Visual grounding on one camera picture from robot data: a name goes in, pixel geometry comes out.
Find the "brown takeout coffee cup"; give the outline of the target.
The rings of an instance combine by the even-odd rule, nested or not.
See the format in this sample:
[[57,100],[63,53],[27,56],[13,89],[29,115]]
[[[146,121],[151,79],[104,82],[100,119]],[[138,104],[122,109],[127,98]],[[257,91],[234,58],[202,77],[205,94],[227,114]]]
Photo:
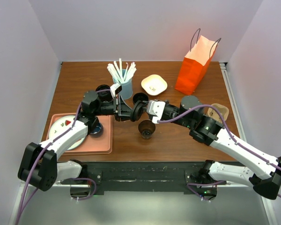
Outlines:
[[139,123],[138,131],[143,139],[150,139],[155,132],[155,124],[150,120]]

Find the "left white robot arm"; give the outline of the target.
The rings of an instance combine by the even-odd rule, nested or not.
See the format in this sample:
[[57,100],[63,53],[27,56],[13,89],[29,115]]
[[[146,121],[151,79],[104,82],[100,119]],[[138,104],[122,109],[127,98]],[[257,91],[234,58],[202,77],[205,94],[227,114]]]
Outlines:
[[58,159],[75,142],[91,134],[99,124],[99,116],[114,115],[117,121],[129,120],[132,109],[120,95],[113,95],[110,102],[100,99],[98,93],[90,90],[84,93],[76,116],[70,125],[54,137],[39,144],[31,142],[24,151],[18,171],[18,178],[26,184],[47,191],[57,181],[72,179],[84,183],[88,173],[81,163]]

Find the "black coffee cup lid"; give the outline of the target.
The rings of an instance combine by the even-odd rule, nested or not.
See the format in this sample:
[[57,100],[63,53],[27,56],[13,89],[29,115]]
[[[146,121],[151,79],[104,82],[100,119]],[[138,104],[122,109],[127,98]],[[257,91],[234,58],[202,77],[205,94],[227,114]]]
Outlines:
[[142,101],[138,100],[131,111],[130,121],[135,122],[138,121],[143,113],[144,104]]

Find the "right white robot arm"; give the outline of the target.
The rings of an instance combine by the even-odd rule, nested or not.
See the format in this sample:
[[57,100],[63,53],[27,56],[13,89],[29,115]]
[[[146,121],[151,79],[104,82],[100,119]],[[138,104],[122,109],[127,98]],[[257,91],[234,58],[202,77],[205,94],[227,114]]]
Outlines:
[[195,96],[182,98],[176,107],[165,101],[145,101],[146,112],[155,124],[174,123],[190,130],[189,135],[199,143],[218,149],[240,166],[226,165],[213,160],[205,161],[194,176],[197,185],[216,185],[231,181],[253,188],[270,200],[279,197],[281,187],[281,157],[268,155],[231,133],[226,122],[218,122],[204,113],[212,105],[202,104]]

